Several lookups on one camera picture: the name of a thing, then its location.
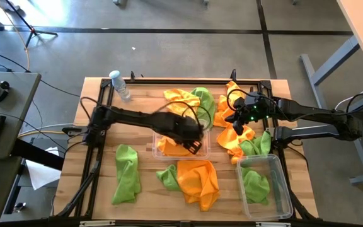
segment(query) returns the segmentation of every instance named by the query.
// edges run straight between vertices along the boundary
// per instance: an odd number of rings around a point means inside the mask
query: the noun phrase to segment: clear plastic bin
[[[250,204],[246,200],[245,186],[241,168],[250,168],[262,176],[266,176],[270,186],[268,204]],[[293,208],[284,172],[278,156],[274,154],[243,156],[236,164],[243,210],[251,221],[285,219],[292,216]]]
[[[152,154],[154,158],[159,160],[207,160],[210,155],[210,138],[209,131],[204,131],[204,136],[201,140],[202,145],[200,150],[195,156],[165,156],[160,149],[158,149],[158,142],[163,136],[154,132],[152,143]]]

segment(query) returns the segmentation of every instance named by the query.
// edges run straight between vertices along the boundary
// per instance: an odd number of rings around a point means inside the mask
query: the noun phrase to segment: plastic bottle
[[[124,102],[129,102],[131,100],[130,91],[127,89],[124,79],[120,76],[120,72],[114,70],[108,76],[112,79],[112,85],[120,98]]]

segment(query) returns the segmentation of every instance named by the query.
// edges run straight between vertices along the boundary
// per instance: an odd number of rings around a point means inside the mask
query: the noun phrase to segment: yellow cloth
[[[185,149],[182,145],[177,144],[169,137],[163,136],[158,142],[158,149],[165,156],[194,156],[191,152]]]
[[[229,94],[229,92],[231,92],[231,90],[239,89],[239,86],[235,82],[230,81],[228,84],[226,84],[226,87],[228,88],[228,91],[226,92],[226,96],[221,95],[219,97],[218,109],[217,109],[217,112],[215,113],[215,117],[214,117],[215,126],[227,127],[228,125],[231,124],[231,123],[225,121],[226,117],[229,117],[230,115],[232,115],[234,113],[233,110],[231,110],[228,107],[228,104],[226,103],[226,97]],[[234,91],[229,96],[229,104],[231,104],[231,106],[233,107],[233,103],[239,97],[245,98],[245,94],[240,91]]]
[[[183,91],[180,89],[170,89],[163,92],[164,97],[168,101],[181,101],[189,104],[193,107],[194,111],[197,112],[197,108],[200,105],[200,98],[191,94],[190,92]],[[188,107],[183,103],[172,103],[167,106],[168,109],[178,115],[181,115]],[[187,110],[185,113],[186,116],[192,117],[195,119],[194,114],[191,110]]]
[[[231,163],[236,164],[238,159],[245,155],[239,144],[246,140],[252,140],[254,136],[255,131],[245,125],[243,126],[242,135],[239,136],[234,131],[233,125],[229,124],[226,129],[217,137],[217,142],[223,148],[228,149],[228,154],[233,156]]]
[[[177,182],[187,203],[208,211],[219,197],[217,174],[210,161],[178,161]]]

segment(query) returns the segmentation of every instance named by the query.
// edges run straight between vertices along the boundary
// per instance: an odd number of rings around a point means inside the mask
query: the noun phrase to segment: microfiber towel
[[[178,161],[177,182],[187,203],[208,211],[219,197],[217,174],[210,161]]]
[[[209,92],[207,88],[196,88],[194,89],[191,94],[200,98],[200,107],[206,109],[210,115],[210,119],[208,114],[202,108],[197,109],[197,117],[199,119],[204,119],[210,124],[210,127],[214,124],[214,115],[215,115],[215,99]]]
[[[219,97],[218,109],[217,109],[217,112],[215,113],[215,117],[214,117],[215,126],[227,127],[228,125],[231,124],[231,123],[225,121],[226,117],[229,117],[230,115],[232,115],[234,113],[233,110],[231,110],[228,107],[228,104],[226,103],[226,97],[231,92],[231,90],[239,89],[239,86],[235,82],[230,81],[228,84],[226,84],[226,87],[228,88],[228,90],[226,92],[226,96],[221,95]],[[231,104],[231,106],[233,106],[233,103],[238,98],[245,98],[245,94],[240,91],[234,91],[229,96],[229,104]]]
[[[269,154],[271,148],[271,135],[265,131],[262,136],[252,141],[243,141],[239,144],[245,156],[256,154]]]
[[[135,202],[135,196],[141,191],[138,174],[137,151],[130,146],[121,144],[116,150],[117,190],[112,204]]]
[[[170,165],[164,171],[156,172],[156,177],[162,181],[168,190],[181,191],[177,183],[177,169],[175,165]]]
[[[240,157],[244,155],[243,150],[239,146],[240,143],[247,140],[252,140],[255,135],[253,131],[248,126],[243,126],[243,133],[241,136],[233,129],[233,125],[229,124],[223,132],[221,132],[217,137],[217,142],[223,148],[228,149],[228,154],[232,155],[231,163],[236,164]]]
[[[168,101],[181,101],[189,104],[191,107],[193,107],[194,112],[197,111],[197,107],[200,105],[199,97],[181,89],[166,90],[163,92],[163,95]],[[167,108],[171,112],[181,115],[188,107],[184,103],[172,103],[168,105]],[[191,110],[187,110],[185,115],[192,117],[193,119],[195,118]]]
[[[250,168],[241,168],[243,185],[247,203],[268,204],[267,196],[270,193],[270,186],[265,176],[261,176]]]
[[[194,156],[194,154],[185,149],[181,144],[177,144],[174,140],[166,136],[162,136],[157,146],[164,156]]]

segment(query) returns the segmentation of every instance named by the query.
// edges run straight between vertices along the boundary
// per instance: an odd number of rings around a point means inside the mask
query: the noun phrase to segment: gray floor
[[[111,0],[21,3],[26,19],[37,26],[260,29],[255,0],[210,0],[208,8],[200,0],[128,0],[125,8],[117,8]],[[297,6],[292,6],[290,0],[262,3],[269,30],[350,30],[334,0],[299,0]],[[9,24],[1,12],[0,21]],[[30,44],[30,69],[39,72],[46,82],[73,93],[80,93],[85,76],[106,76],[115,69],[125,75],[133,70],[150,77],[226,78],[236,68],[239,78],[270,78],[262,35],[60,33],[55,38],[42,38],[43,41],[34,38]],[[333,35],[270,35],[277,77],[288,79],[293,99],[316,106],[299,55],[309,54],[317,68],[346,39],[347,36]],[[26,64],[23,47],[14,32],[0,32],[0,53]],[[0,63],[20,70],[2,59]],[[321,87],[330,108],[362,91],[362,51]],[[35,97],[45,125],[72,122],[76,101],[77,98],[44,84]],[[33,106],[26,119],[40,125]],[[309,125],[305,121],[299,124]],[[349,177],[363,174],[354,144],[313,139],[305,141],[304,147],[320,217],[363,224],[363,184],[353,187],[349,183]]]

